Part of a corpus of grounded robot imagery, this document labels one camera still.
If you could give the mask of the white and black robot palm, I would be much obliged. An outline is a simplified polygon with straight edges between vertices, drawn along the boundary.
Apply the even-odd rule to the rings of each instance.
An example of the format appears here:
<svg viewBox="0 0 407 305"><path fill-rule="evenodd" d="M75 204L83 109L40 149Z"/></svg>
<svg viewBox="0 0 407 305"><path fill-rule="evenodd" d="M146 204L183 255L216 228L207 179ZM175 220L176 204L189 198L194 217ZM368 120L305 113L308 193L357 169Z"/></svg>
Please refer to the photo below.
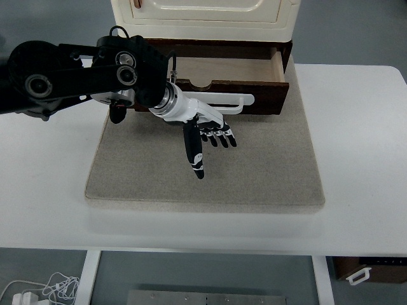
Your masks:
<svg viewBox="0 0 407 305"><path fill-rule="evenodd" d="M187 97L173 83L166 84L162 101L157 106L149 108L149 111L166 122L185 123L183 135L186 155L199 179L204 178L202 141L207 142L209 139L211 145L217 147L217 137L224 148L237 147L235 136L230 126L224 122L223 115L205 102ZM223 127L199 129L198 124L204 123L214 123L215 126Z"/></svg>

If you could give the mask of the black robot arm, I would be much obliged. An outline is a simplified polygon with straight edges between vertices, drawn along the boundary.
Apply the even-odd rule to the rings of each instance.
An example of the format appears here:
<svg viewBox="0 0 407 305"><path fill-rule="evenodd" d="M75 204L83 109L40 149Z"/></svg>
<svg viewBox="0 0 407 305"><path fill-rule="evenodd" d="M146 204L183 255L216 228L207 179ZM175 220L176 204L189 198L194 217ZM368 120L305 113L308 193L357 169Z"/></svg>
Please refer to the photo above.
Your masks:
<svg viewBox="0 0 407 305"><path fill-rule="evenodd" d="M107 104L111 122L118 124L139 104L182 126L187 159L202 179L202 143L237 143L224 116L188 98L176 85L176 74L176 53L164 55L141 36L108 35L95 46L26 41L1 61L1 112L47 121L92 99Z"/></svg>

